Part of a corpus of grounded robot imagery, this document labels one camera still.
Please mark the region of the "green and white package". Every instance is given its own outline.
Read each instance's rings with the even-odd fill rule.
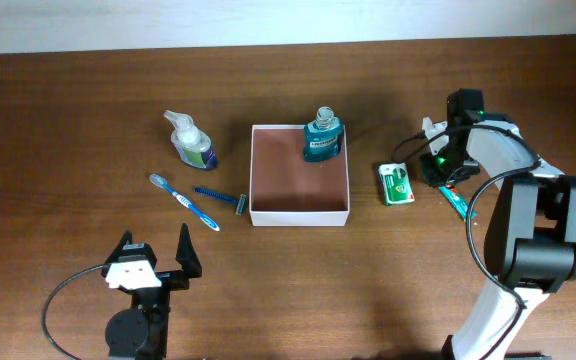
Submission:
[[[406,164],[384,164],[379,166],[378,172],[384,187],[384,203],[387,206],[415,201],[408,180]]]

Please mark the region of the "white box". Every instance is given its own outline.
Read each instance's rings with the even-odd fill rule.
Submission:
[[[344,226],[350,213],[345,131],[339,154],[304,161],[303,125],[253,125],[248,209],[254,226]]]

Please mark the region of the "teal toothbrush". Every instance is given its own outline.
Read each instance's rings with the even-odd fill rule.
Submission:
[[[197,215],[201,219],[201,221],[203,221],[204,224],[206,224],[209,228],[215,231],[219,231],[219,225],[217,225],[217,223],[213,219],[209,218],[206,214],[199,211],[199,209],[197,209],[195,205],[193,205],[190,202],[190,200],[185,198],[183,195],[180,195],[177,191],[175,191],[175,189],[168,186],[168,182],[166,181],[166,179],[157,174],[150,174],[150,182],[155,184],[155,186],[157,187],[166,189],[170,193],[170,195],[172,195],[175,199],[177,199],[177,201],[179,201],[181,205],[187,207],[188,209],[190,209],[190,211],[195,213],[195,215]]]

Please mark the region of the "toothbrush handle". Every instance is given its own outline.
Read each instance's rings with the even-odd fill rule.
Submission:
[[[215,230],[215,231],[219,231],[219,225],[217,225],[217,223],[208,217],[208,215],[202,213],[201,211],[199,211],[199,209],[197,209],[191,202],[190,200],[188,200],[185,196],[179,194],[178,192],[176,192],[175,190],[173,190],[171,187],[166,186],[166,190],[168,190],[168,192],[170,192],[170,194],[177,199],[177,201],[179,201],[179,203],[185,207],[187,207],[190,211],[192,211],[193,213],[195,213],[195,215],[197,215],[199,217],[199,219],[201,221],[204,222],[204,224],[206,224],[206,226],[208,226],[209,228]]]

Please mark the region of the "mouthwash bottle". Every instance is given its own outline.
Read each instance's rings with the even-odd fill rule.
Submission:
[[[341,120],[332,109],[324,106],[317,111],[317,118],[304,126],[306,146],[304,160],[318,162],[339,154],[339,135],[344,132]]]
[[[175,127],[170,140],[177,148],[183,162],[202,170],[212,170],[217,167],[217,156],[212,150],[210,138],[197,129],[189,115],[166,110],[164,117]]]

